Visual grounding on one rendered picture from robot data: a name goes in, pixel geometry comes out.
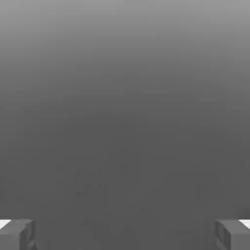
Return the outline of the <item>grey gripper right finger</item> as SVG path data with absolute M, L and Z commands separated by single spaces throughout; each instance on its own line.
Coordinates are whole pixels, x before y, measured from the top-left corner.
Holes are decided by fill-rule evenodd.
M 250 219 L 216 220 L 214 233 L 218 250 L 250 250 Z

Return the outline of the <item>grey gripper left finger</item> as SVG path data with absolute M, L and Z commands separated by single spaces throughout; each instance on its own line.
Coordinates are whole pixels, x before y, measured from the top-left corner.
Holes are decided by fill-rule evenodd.
M 0 250 L 37 250 L 33 219 L 0 219 Z

